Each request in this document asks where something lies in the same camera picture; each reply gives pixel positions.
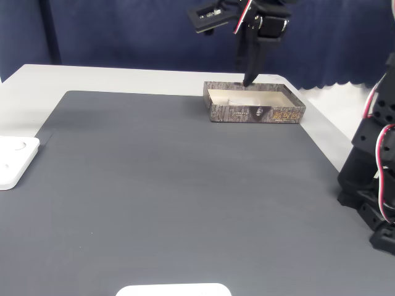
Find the white table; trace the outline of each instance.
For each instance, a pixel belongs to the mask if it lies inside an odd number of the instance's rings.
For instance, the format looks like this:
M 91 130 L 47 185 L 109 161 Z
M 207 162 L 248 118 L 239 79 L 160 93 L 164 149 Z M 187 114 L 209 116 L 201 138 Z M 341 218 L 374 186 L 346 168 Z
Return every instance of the white table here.
M 24 65 L 0 86 L 0 136 L 35 136 L 67 91 L 201 96 L 204 81 L 242 80 L 230 73 Z M 286 79 L 259 75 L 256 82 L 284 83 L 298 96 L 307 107 L 301 126 L 340 170 L 350 140 Z

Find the table surface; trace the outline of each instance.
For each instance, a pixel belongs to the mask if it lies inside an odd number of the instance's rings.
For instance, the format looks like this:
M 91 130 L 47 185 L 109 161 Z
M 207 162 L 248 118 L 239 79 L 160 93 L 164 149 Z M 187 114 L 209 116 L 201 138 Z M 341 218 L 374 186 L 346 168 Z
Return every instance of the table surface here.
M 394 258 L 337 202 L 338 173 L 300 125 L 212 123 L 199 96 L 72 91 L 37 136 L 45 146 L 0 192 L 4 295 L 393 291 Z
M 35 136 L 67 91 L 202 96 L 205 81 L 242 81 L 242 74 L 24 65 L 0 86 L 0 135 Z M 301 126 L 340 170 L 352 145 L 286 79 L 259 75 L 257 83 L 284 83 L 306 105 Z

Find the white cable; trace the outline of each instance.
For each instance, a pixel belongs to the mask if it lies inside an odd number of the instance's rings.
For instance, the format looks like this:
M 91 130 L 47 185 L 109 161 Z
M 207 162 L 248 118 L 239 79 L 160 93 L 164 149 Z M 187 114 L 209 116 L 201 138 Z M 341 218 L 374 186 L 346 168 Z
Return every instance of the white cable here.
M 379 85 L 381 84 L 381 82 L 383 81 L 385 75 L 387 75 L 387 73 L 385 73 L 383 75 L 383 77 L 381 77 L 381 79 L 376 83 L 376 85 L 374 85 L 374 87 L 370 91 L 369 96 L 365 102 L 364 113 L 362 114 L 362 118 L 369 118 L 370 117 L 370 115 L 369 115 L 370 106 L 372 105 L 376 90 L 379 87 Z
M 375 155 L 376 155 L 376 165 L 377 165 L 377 170 L 378 170 L 378 207 L 380 209 L 380 213 L 383 215 L 383 218 L 388 222 L 391 223 L 390 219 L 387 217 L 385 211 L 384 211 L 384 171 L 383 171 L 383 166 L 381 165 L 381 144 L 384 141 L 384 136 L 389 131 L 391 128 L 393 128 L 395 125 L 386 125 L 380 132 L 380 134 L 377 137 L 377 142 L 376 142 L 376 150 L 375 150 Z

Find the white plastic object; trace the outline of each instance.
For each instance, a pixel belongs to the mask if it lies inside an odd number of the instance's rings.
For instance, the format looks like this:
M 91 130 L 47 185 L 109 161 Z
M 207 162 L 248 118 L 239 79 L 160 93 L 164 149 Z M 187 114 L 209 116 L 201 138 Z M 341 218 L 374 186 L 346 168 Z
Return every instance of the white plastic object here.
M 117 296 L 231 296 L 222 284 L 172 284 L 128 286 Z
M 15 187 L 36 156 L 40 140 L 0 136 L 0 190 Z

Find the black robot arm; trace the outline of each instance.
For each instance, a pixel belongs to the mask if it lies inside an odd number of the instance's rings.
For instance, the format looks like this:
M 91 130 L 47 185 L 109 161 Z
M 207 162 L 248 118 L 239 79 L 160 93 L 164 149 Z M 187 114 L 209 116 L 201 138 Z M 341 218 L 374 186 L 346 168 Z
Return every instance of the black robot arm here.
M 297 0 L 218 0 L 188 10 L 197 33 L 212 35 L 214 28 L 237 21 L 238 35 L 236 65 L 238 70 L 247 59 L 243 85 L 249 86 L 260 73 L 268 43 L 278 43 L 291 16 L 285 6 Z
M 394 54 L 387 66 L 384 77 L 369 95 L 363 119 L 352 139 L 354 147 L 339 174 L 342 192 L 338 200 L 355 208 L 375 232 L 370 238 L 374 248 L 395 255 Z

